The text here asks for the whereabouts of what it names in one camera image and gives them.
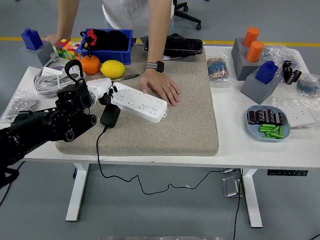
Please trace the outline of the person's left hand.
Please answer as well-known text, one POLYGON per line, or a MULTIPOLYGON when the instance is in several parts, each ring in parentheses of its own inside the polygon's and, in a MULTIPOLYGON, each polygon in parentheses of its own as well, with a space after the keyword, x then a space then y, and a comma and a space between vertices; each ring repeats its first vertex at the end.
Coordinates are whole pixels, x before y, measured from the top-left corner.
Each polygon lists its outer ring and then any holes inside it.
POLYGON ((147 68, 140 79, 141 91, 147 93, 152 89, 168 105, 176 106, 180 102, 179 87, 164 73, 147 68))

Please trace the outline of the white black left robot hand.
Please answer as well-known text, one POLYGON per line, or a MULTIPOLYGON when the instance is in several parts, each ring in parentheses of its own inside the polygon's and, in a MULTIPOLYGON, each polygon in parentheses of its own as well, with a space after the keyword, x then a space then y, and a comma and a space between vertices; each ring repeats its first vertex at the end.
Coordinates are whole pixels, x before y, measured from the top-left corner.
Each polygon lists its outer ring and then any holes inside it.
POLYGON ((104 94, 113 97, 114 92, 118 92, 117 87, 114 85, 114 81, 108 77, 89 80, 86 82, 86 85, 91 97, 91 107, 94 106, 104 94))

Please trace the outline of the person's right hand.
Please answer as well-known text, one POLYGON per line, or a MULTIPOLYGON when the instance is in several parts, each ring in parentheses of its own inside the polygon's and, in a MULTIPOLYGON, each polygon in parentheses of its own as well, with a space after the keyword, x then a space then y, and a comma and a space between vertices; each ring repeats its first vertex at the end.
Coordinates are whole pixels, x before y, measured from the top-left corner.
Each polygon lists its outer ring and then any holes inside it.
POLYGON ((50 42, 53 46, 56 46, 64 37, 55 34, 48 35, 44 40, 50 42))

